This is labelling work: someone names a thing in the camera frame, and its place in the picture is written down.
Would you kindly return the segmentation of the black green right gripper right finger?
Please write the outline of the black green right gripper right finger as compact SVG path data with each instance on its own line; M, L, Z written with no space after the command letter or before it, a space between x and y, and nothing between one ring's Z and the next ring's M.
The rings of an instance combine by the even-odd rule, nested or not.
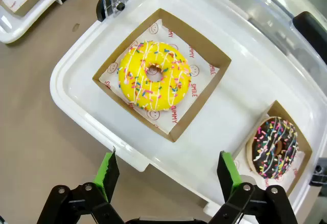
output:
M272 185L263 190L242 181L231 153L220 152L217 176L225 203L209 223L237 223L245 215L258 223L297 223L284 188Z

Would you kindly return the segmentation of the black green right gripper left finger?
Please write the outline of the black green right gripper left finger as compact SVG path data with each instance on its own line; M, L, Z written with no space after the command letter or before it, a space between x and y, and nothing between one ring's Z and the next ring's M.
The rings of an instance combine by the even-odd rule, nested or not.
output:
M41 211L38 223L78 223L82 215L91 215L95 223L122 223L111 205L120 172L115 151L107 153L92 182L70 189L56 185Z

